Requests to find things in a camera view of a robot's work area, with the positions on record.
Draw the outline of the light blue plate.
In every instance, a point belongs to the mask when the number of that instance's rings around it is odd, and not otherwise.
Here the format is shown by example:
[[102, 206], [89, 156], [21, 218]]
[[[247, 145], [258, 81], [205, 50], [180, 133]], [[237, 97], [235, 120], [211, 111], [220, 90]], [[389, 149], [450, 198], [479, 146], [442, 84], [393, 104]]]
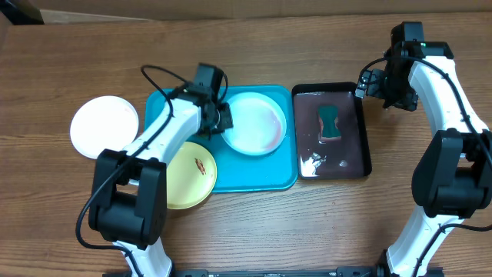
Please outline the light blue plate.
[[287, 132], [287, 119], [280, 105], [258, 92], [233, 95], [228, 104], [233, 127], [222, 133], [236, 152], [260, 156], [276, 150]]

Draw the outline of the yellow plate with stain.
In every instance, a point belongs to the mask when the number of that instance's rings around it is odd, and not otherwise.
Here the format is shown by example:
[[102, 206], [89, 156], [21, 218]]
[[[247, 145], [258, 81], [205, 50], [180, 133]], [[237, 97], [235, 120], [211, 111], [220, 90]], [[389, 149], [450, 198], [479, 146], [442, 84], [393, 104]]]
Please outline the yellow plate with stain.
[[185, 142], [167, 168], [167, 207], [181, 210], [203, 202], [213, 190], [218, 170], [203, 146]]

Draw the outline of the green and pink sponge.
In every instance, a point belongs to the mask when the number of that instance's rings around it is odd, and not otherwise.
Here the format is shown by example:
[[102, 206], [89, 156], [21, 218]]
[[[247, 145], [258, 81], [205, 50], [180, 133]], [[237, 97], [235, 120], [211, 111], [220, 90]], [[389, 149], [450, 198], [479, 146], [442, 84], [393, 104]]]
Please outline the green and pink sponge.
[[317, 116], [320, 126], [320, 143], [327, 143], [329, 141], [341, 139], [341, 133], [337, 127], [338, 108], [336, 106], [319, 106], [317, 110]]

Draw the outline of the pink plate with red stain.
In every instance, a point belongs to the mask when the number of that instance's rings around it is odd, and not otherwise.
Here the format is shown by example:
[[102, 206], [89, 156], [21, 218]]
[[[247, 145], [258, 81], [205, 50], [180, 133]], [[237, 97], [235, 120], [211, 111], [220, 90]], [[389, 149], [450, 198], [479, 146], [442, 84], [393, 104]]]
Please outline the pink plate with red stain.
[[86, 102], [74, 115], [70, 139], [83, 156], [96, 159], [105, 149], [121, 151], [138, 134], [139, 118], [133, 105], [106, 95]]

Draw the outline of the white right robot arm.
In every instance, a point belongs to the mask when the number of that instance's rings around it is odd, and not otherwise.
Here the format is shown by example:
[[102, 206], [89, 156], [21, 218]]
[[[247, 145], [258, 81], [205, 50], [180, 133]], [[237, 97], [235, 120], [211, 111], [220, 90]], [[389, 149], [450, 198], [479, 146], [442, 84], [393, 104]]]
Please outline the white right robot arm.
[[491, 131], [467, 100], [447, 43], [396, 42], [382, 59], [384, 70], [361, 70], [363, 94], [408, 111], [420, 100], [433, 134], [411, 180], [416, 206], [382, 268], [386, 276], [425, 276], [454, 229], [479, 231], [464, 221], [491, 202]]

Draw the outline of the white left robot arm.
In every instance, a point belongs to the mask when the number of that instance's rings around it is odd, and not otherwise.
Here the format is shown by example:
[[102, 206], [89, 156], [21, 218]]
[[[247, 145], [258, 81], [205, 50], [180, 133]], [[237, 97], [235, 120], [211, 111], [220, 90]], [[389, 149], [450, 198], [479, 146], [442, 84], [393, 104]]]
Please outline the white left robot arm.
[[121, 151], [106, 149], [96, 159], [91, 197], [78, 217], [99, 232], [128, 263], [128, 276], [169, 276], [172, 262], [160, 235], [167, 212], [166, 169], [193, 135], [214, 135], [232, 126], [231, 111], [219, 85], [186, 82], [164, 93], [166, 104], [153, 123]]

